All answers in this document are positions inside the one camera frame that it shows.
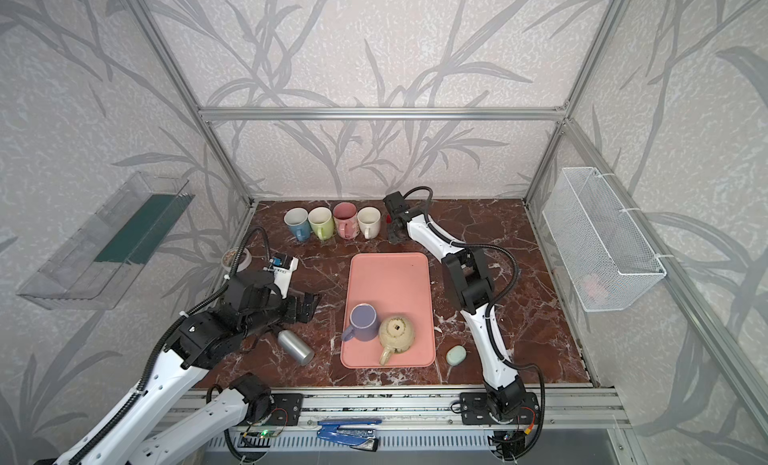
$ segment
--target green panel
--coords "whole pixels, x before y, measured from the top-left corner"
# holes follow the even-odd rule
[[[194,195],[153,194],[130,217],[94,261],[146,265]]]

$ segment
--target leaf pattern wallpaper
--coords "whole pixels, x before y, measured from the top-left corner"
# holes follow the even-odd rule
[[[559,106],[608,0],[146,0],[205,106]],[[256,197],[521,198],[550,122],[229,122]]]
[[[766,29],[768,0],[631,0],[575,114],[763,377]],[[532,206],[600,383],[619,389],[652,463],[768,463],[662,285],[625,312],[581,310],[541,209],[558,168],[582,164],[564,141]]]
[[[0,462],[56,457],[124,395],[246,215],[114,0],[0,0]],[[135,171],[194,195],[118,306],[47,311],[18,286]]]

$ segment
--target white mug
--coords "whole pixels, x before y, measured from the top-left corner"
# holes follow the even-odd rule
[[[379,236],[382,227],[382,213],[378,208],[365,207],[357,212],[357,222],[360,224],[360,231],[366,240],[374,239]]]

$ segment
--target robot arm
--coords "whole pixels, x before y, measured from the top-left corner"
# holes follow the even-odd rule
[[[55,465],[132,465],[178,463],[206,441],[243,420],[259,421],[270,412],[270,388],[245,374],[230,388],[184,420],[147,440],[168,410],[245,337],[281,331],[279,324],[308,322],[319,295],[287,294],[299,260],[276,254],[271,267],[245,270],[229,279],[226,293],[209,310],[186,317],[165,342],[144,393],[132,388],[114,408]],[[128,411],[124,405],[133,401]],[[116,424],[107,427],[108,423]],[[94,438],[95,445],[82,451]]]
[[[510,362],[510,357],[493,307],[489,311],[489,320],[486,320],[493,279],[485,263],[485,254],[482,249],[456,246],[461,242],[432,221],[426,210],[409,208],[399,192],[387,195],[384,204],[389,212],[389,241],[417,241],[441,262],[448,301],[464,316],[478,349],[489,411],[496,421],[510,421],[531,393],[526,392],[518,372],[504,363],[504,360]],[[491,336],[501,356],[494,350]]]
[[[446,243],[444,240],[438,238],[435,233],[427,227],[426,214],[420,214],[414,217],[408,222],[408,236],[421,244],[425,249],[429,251],[436,259],[443,262],[446,257],[452,258],[461,256],[461,253],[465,252],[465,249],[460,249]],[[458,241],[454,239],[447,231],[440,228],[437,223],[431,221],[432,226],[443,234],[447,239]],[[443,272],[443,279],[446,279],[445,269]],[[498,389],[499,387],[506,387],[510,383],[513,383],[518,376],[518,372],[514,368],[507,367],[501,362],[494,353],[491,341],[488,338],[488,330],[485,326],[485,308],[488,307],[486,302],[484,305],[475,308],[475,313],[469,313],[466,308],[461,309],[461,314],[469,325],[469,330],[472,332],[472,338],[475,340],[475,345],[478,348],[478,354],[480,355],[480,363],[482,364],[482,374],[485,383]],[[504,357],[509,360],[506,347],[504,346],[504,340],[502,339],[502,332],[498,329],[496,323],[495,310],[491,309],[491,330],[496,340],[497,348],[502,352]]]

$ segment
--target soap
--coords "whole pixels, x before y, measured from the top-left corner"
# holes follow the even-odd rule
[[[456,345],[451,350],[448,350],[448,353],[446,354],[448,365],[452,367],[462,363],[466,357],[467,351],[461,345]]]

